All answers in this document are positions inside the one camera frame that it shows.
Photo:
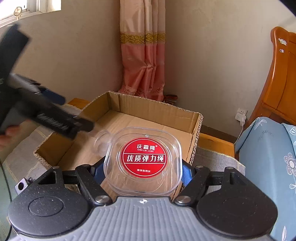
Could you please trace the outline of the left hand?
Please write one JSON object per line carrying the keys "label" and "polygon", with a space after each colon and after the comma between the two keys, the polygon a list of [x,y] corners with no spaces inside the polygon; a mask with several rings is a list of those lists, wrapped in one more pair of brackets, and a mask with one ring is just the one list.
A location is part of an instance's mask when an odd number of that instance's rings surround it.
{"label": "left hand", "polygon": [[20,131],[20,126],[9,126],[8,128],[6,128],[4,134],[0,135],[1,151],[9,145],[13,138],[19,135]]}

